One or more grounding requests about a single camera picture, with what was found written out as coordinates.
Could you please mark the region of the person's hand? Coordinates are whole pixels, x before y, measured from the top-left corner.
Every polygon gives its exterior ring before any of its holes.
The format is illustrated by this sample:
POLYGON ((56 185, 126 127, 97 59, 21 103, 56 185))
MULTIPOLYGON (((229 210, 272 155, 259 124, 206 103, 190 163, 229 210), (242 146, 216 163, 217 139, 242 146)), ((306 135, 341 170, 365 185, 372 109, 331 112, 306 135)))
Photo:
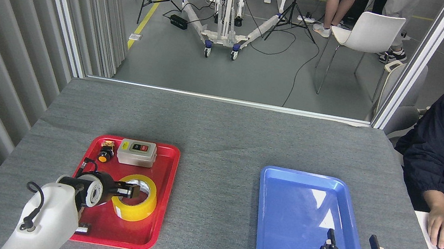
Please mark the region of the person's hand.
POLYGON ((433 206, 428 216, 428 231, 431 243, 444 248, 444 207, 433 206))

